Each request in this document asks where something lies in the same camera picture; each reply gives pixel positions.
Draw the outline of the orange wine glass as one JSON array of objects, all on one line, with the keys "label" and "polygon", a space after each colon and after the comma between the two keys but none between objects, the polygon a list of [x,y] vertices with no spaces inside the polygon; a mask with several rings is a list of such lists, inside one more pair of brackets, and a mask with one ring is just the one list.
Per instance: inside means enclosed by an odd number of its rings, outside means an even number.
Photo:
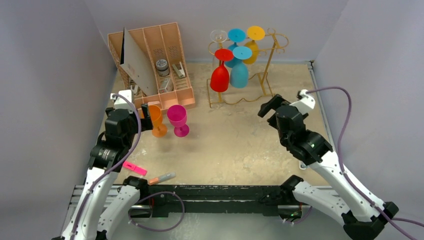
[{"label": "orange wine glass", "polygon": [[153,125],[152,135],[156,138],[164,137],[168,132],[168,128],[163,123],[162,110],[157,105],[149,105],[148,111]]}]

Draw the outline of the magenta wine glass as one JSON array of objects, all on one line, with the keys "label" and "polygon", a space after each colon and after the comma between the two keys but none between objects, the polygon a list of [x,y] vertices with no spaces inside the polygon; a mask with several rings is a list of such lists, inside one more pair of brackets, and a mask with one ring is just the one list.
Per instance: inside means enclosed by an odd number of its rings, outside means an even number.
[{"label": "magenta wine glass", "polygon": [[186,137],[190,128],[187,125],[187,110],[184,106],[176,104],[167,110],[167,118],[174,127],[173,132],[177,137]]}]

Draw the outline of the red wine glass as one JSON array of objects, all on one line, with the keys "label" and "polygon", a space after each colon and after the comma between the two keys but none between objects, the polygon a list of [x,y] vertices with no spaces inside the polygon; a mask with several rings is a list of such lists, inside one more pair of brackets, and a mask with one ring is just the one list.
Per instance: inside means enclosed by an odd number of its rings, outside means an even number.
[{"label": "red wine glass", "polygon": [[221,63],[211,75],[210,87],[217,93],[223,93],[229,88],[230,84],[230,74],[225,67],[225,62],[231,61],[234,55],[231,50],[221,48],[215,51],[214,56]]}]

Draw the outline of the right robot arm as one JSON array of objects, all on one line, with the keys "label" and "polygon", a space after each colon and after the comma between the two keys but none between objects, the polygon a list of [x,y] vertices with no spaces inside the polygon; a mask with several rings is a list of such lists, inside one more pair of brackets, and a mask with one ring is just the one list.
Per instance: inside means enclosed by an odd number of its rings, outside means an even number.
[{"label": "right robot arm", "polygon": [[260,106],[258,116],[262,118],[274,110],[267,122],[277,130],[280,144],[323,177],[338,196],[292,175],[280,186],[282,200],[288,204],[305,203],[326,214],[338,222],[352,240],[376,239],[399,208],[369,191],[339,162],[332,145],[321,134],[306,128],[304,120],[315,108],[316,101],[306,90],[300,91],[297,98],[288,102],[276,94]]}]

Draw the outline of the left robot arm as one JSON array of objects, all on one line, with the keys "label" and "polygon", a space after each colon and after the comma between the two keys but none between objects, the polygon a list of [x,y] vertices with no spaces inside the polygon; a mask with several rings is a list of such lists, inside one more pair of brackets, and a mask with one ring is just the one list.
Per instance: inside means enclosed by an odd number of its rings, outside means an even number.
[{"label": "left robot arm", "polygon": [[153,129],[149,105],[142,104],[141,112],[139,114],[133,103],[105,110],[105,130],[90,152],[83,191],[68,225],[57,239],[109,240],[130,207],[148,201],[147,180],[130,177],[112,203],[104,207],[111,187],[123,163],[136,148],[141,133]]}]

